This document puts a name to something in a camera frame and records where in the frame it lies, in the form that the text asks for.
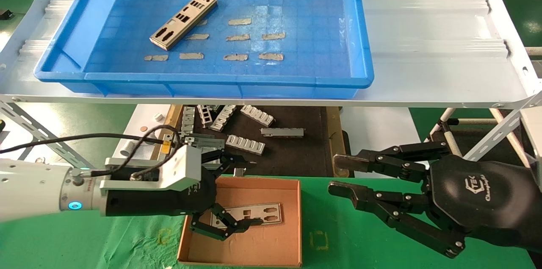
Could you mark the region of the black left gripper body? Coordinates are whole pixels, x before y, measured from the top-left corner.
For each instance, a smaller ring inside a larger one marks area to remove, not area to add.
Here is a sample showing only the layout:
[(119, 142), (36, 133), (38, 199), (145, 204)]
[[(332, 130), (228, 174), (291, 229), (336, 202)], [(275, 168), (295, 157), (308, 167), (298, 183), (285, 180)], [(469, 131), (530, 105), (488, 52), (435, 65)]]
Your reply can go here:
[(216, 203), (218, 170), (202, 167), (202, 179), (183, 191), (127, 191), (107, 193), (105, 216), (180, 216), (203, 214)]

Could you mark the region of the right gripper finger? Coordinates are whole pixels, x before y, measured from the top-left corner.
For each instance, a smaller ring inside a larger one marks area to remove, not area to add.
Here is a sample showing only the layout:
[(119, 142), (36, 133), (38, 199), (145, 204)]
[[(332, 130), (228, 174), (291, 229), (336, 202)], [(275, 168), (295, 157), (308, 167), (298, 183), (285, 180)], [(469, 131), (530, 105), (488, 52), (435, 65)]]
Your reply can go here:
[(453, 259), (466, 248), (465, 234), (453, 229), (439, 229), (415, 217), (430, 211), (426, 194), (375, 191), (367, 186), (340, 181), (329, 183), (329, 193), (347, 198), (357, 211), (372, 213), (389, 228), (445, 257)]
[(358, 155), (336, 154), (335, 166), (350, 171), (376, 173), (413, 183), (420, 183), (428, 176), (422, 161), (433, 161), (449, 155), (446, 142), (420, 142), (391, 146), (381, 151), (361, 150)]

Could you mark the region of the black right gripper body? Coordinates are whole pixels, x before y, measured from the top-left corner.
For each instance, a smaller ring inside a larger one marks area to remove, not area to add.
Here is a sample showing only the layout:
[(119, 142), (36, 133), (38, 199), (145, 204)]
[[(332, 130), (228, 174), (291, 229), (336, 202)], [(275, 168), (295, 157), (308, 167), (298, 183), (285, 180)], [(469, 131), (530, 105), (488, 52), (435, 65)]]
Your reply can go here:
[(429, 168), (428, 218), (444, 230), (541, 252), (542, 195), (531, 171), (449, 155)]

